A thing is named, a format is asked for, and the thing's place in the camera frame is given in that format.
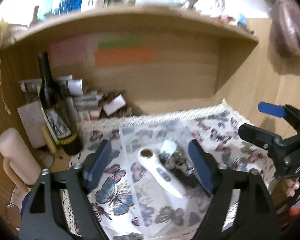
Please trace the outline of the person's hand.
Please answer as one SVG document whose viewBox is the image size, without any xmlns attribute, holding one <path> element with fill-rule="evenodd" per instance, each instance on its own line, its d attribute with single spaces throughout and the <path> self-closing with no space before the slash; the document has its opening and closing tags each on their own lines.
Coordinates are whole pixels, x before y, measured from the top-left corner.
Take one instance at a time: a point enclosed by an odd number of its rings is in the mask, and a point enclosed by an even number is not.
<svg viewBox="0 0 300 240">
<path fill-rule="evenodd" d="M 285 180 L 285 193 L 287 197 L 293 197 L 296 190 L 300 187 L 300 183 L 296 179 Z"/>
</svg>

